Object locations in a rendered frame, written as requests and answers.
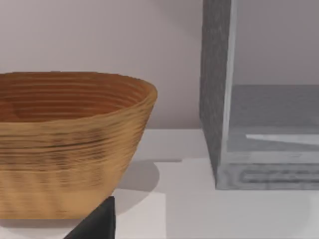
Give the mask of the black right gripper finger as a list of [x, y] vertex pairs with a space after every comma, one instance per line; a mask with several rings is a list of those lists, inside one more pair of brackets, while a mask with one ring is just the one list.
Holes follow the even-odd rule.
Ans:
[[63, 239], [115, 239], [115, 198], [105, 199]]

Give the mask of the grey cabinet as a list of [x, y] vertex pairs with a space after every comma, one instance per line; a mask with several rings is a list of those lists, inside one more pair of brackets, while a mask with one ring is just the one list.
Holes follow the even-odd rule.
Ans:
[[319, 191], [319, 0], [203, 0], [200, 66], [216, 189]]

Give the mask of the woven wooden basket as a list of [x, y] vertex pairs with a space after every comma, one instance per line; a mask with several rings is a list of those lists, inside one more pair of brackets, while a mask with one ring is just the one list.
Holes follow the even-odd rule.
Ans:
[[111, 196], [157, 100], [101, 72], [0, 73], [0, 219], [79, 219]]

